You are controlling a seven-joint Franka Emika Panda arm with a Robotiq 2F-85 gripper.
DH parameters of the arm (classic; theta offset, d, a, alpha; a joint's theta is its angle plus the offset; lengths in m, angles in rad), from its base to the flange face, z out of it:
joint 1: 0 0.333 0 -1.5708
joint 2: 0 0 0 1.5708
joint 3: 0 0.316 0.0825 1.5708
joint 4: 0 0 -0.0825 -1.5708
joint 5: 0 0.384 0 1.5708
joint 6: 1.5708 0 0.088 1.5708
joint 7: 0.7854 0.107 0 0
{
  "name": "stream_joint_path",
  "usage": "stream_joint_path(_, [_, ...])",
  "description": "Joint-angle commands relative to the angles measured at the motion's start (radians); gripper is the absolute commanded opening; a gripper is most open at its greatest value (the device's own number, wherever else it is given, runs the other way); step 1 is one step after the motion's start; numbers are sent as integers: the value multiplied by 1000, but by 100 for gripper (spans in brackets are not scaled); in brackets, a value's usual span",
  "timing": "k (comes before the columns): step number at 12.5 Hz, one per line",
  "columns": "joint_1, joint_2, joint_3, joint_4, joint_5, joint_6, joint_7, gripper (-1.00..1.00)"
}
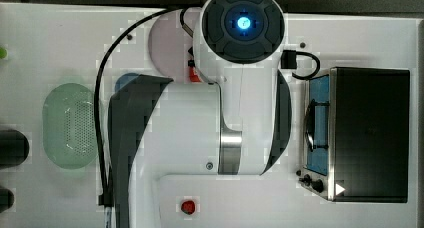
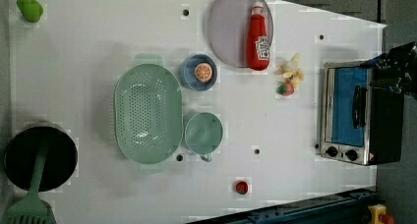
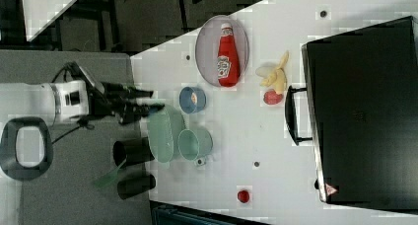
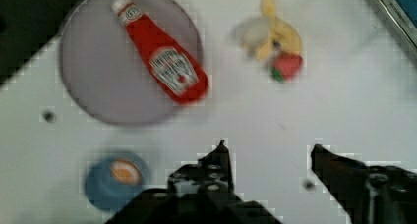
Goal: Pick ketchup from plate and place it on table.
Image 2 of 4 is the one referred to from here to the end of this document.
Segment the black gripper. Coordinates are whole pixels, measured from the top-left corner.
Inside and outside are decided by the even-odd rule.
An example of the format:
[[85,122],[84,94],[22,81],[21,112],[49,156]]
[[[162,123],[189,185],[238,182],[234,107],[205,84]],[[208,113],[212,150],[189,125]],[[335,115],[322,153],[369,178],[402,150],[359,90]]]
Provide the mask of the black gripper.
[[365,61],[360,65],[360,68],[371,70],[374,74],[370,81],[370,87],[416,98],[415,41],[394,47],[388,53]]

